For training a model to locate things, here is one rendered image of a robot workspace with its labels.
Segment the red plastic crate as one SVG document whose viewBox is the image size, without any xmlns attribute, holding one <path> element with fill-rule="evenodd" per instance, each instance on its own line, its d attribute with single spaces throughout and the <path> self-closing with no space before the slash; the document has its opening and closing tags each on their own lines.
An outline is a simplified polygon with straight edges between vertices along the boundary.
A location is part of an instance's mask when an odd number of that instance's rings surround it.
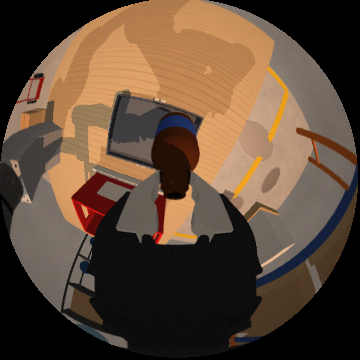
<svg viewBox="0 0 360 360">
<path fill-rule="evenodd" d="M 77 216 L 85 232 L 95 236 L 98 225 L 105 214 L 123 196 L 135 186 L 118 181 L 108 176 L 96 173 L 72 197 Z M 164 231 L 164 217 L 166 198 L 159 194 L 154 202 L 157 206 L 159 219 L 158 232 L 152 236 L 158 244 Z M 87 208 L 88 216 L 85 218 L 82 206 Z M 156 237 L 155 237 L 156 236 Z"/>
</svg>

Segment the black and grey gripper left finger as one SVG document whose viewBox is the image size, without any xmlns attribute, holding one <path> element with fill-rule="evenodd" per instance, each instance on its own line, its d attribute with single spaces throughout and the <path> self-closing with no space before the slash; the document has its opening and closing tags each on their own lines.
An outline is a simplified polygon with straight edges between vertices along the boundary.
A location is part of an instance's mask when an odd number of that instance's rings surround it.
<svg viewBox="0 0 360 360">
<path fill-rule="evenodd" d="M 130 192 L 126 192 L 105 214 L 96 230 L 87 273 L 95 276 L 101 259 L 112 249 L 141 242 L 142 235 L 158 232 L 158 186 L 162 170 L 157 170 Z M 157 180 L 157 181 L 156 181 Z"/>
</svg>

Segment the brown bottle with blue label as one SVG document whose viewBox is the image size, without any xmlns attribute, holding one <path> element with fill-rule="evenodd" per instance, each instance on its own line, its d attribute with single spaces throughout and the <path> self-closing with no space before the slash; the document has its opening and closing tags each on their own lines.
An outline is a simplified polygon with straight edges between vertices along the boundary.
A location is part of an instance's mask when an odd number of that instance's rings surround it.
<svg viewBox="0 0 360 360">
<path fill-rule="evenodd" d="M 159 122 L 151 149 L 156 170 L 162 170 L 161 190 L 169 200 L 181 200 L 189 190 L 188 171 L 200 158 L 193 121 L 180 112 L 166 114 Z"/>
</svg>

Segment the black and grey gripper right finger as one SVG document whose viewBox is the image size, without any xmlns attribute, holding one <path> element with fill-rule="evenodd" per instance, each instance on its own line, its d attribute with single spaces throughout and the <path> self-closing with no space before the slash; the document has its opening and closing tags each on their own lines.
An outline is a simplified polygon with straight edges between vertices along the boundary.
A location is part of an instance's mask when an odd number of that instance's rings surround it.
<svg viewBox="0 0 360 360">
<path fill-rule="evenodd" d="M 188 171 L 195 202 L 191 231 L 197 236 L 208 235 L 209 243 L 231 246 L 243 253 L 251 262 L 255 275 L 263 272 L 260 265 L 254 234 L 239 210 L 224 195 L 193 171 Z"/>
</svg>

